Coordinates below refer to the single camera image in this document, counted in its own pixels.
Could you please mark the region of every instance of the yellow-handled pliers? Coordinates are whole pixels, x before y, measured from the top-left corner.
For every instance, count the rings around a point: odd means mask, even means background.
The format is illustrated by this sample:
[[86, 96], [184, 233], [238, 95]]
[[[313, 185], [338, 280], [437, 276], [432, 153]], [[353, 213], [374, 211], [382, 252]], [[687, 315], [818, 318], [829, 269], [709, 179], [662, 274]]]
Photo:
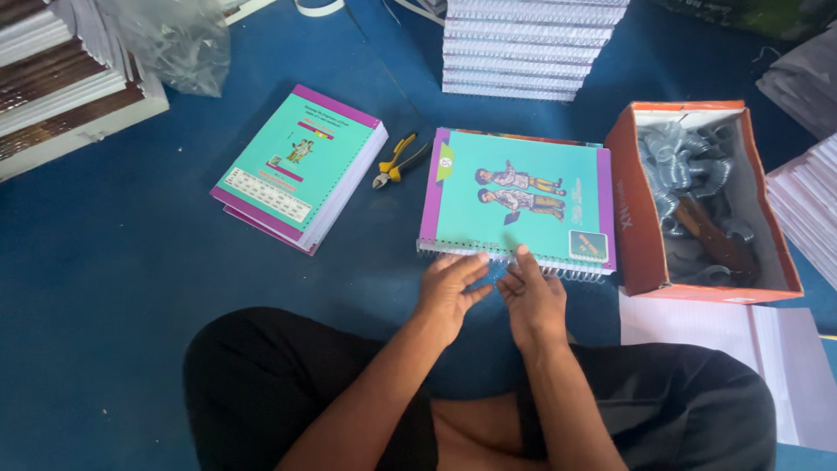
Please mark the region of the yellow-handled pliers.
[[372, 181], [372, 187], [374, 189], [381, 188], [383, 185], [387, 184], [389, 180], [392, 180], [393, 182], [400, 182], [401, 172], [419, 162], [425, 154], [429, 155], [429, 152], [425, 152], [425, 150], [429, 150], [429, 142], [426, 142], [418, 150], [418, 152], [411, 155], [407, 158], [407, 160], [399, 163], [398, 165], [395, 164], [398, 161], [398, 158], [401, 157], [401, 153], [404, 152], [404, 149], [407, 148], [407, 146], [410, 145], [415, 138], [416, 134], [413, 133], [399, 141], [398, 145], [395, 146], [395, 149], [393, 150], [393, 160], [390, 160], [389, 162], [381, 162], [377, 165], [377, 167], [381, 170], [381, 174], [375, 177], [375, 180]]

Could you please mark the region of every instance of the person's left hand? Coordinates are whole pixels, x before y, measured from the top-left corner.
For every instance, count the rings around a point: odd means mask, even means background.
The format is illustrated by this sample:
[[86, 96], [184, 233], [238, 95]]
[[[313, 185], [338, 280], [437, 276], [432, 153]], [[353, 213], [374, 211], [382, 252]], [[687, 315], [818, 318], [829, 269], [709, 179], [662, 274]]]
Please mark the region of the person's left hand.
[[487, 264], [488, 254], [484, 252], [473, 256], [443, 256], [422, 276], [413, 317], [438, 326], [445, 345], [456, 339], [465, 312], [493, 289], [488, 283], [463, 292], [488, 274]]

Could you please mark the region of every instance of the cartoon boy illustration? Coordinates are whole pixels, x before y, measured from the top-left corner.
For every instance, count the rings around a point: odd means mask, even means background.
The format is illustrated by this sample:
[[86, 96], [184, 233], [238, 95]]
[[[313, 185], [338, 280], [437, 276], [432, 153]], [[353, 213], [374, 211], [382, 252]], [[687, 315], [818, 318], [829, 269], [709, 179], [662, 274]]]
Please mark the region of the cartoon boy illustration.
[[519, 189], [481, 189], [476, 194], [482, 203], [496, 201], [515, 214], [518, 210], [530, 210], [533, 213], [553, 215], [561, 222], [564, 221], [564, 208], [567, 207], [563, 201], [552, 196], [541, 196], [531, 194]]
[[561, 188], [562, 179], [558, 179], [557, 182], [553, 183], [546, 179], [530, 177], [527, 172], [516, 172], [508, 160], [506, 160], [505, 172], [489, 172], [484, 168], [476, 171], [476, 183], [487, 185], [489, 182], [494, 182], [500, 186], [516, 186], [519, 189], [529, 189], [530, 186], [533, 186], [545, 193], [553, 193], [558, 196], [565, 196], [567, 194], [565, 189], [559, 189]]
[[302, 158], [304, 156], [308, 155], [309, 153], [314, 152], [314, 151], [311, 150], [311, 146], [313, 146], [313, 145], [314, 145], [314, 141], [308, 141], [307, 146], [303, 147], [302, 149], [297, 149], [296, 150], [296, 160], [294, 162], [298, 163], [300, 160], [302, 160]]
[[302, 141], [300, 142], [299, 145], [296, 145], [296, 144], [292, 143], [290, 146], [294, 148], [294, 152], [290, 153], [290, 155], [288, 156], [288, 160], [290, 160], [291, 162], [294, 162], [294, 160], [297, 158], [297, 156], [300, 155], [300, 151], [302, 149], [308, 147], [308, 140], [307, 139], [302, 139]]

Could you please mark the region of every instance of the hand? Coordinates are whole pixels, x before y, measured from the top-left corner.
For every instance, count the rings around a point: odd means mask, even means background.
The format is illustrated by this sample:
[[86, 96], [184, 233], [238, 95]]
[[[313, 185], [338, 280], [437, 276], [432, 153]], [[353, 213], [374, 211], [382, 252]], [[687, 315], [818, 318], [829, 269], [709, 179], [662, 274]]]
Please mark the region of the hand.
[[430, 265], [421, 278], [421, 290], [413, 318], [440, 328], [445, 346], [462, 329], [465, 311], [491, 292], [491, 284], [463, 292], [471, 283], [488, 274], [488, 254], [443, 256]]
[[517, 247], [517, 264], [509, 265], [497, 289], [509, 308], [511, 335], [524, 356], [567, 344], [567, 293], [558, 278], [544, 279], [526, 245]]

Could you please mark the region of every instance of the black pants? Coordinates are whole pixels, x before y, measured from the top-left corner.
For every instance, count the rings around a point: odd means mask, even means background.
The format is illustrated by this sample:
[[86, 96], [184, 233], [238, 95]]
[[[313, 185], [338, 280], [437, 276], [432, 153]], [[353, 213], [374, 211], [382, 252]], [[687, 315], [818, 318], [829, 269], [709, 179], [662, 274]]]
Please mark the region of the black pants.
[[[228, 314], [186, 354], [186, 407], [204, 470], [272, 470], [383, 344], [274, 308]], [[773, 399], [719, 351], [677, 344], [573, 346], [631, 469], [772, 469]], [[524, 453], [546, 459], [531, 391], [517, 392]], [[419, 391], [378, 469], [435, 469], [429, 398]]]

